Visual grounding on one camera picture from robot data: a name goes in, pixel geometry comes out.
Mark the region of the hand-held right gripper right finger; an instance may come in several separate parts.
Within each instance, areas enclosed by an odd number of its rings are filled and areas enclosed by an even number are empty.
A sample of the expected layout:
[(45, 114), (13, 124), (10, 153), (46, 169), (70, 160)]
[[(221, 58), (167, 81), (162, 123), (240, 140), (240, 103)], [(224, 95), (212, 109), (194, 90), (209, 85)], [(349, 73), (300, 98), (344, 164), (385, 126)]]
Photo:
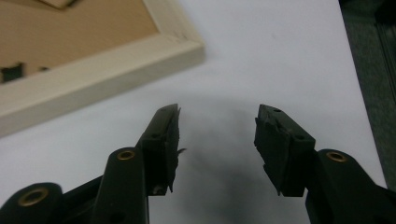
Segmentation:
[(396, 192), (378, 186), (358, 162), (316, 140), (282, 110), (259, 107), (254, 145), (278, 194), (305, 197), (311, 224), (396, 224)]

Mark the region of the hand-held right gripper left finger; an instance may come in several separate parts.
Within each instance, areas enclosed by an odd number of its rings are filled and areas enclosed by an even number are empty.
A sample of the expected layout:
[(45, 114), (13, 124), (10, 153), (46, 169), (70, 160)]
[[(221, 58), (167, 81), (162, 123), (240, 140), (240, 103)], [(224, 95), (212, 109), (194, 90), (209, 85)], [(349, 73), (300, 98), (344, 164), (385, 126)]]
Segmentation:
[(134, 147), (111, 153), (92, 210), (92, 224), (149, 224), (149, 197), (173, 188), (180, 109), (159, 108)]

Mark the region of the wooden picture frame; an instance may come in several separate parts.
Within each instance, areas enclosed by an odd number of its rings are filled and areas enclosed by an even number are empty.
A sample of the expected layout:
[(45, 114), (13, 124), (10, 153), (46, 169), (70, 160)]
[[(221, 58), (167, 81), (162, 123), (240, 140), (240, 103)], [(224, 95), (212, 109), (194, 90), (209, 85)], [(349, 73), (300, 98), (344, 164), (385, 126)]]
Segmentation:
[(0, 0), (0, 138), (201, 63), (177, 0)]

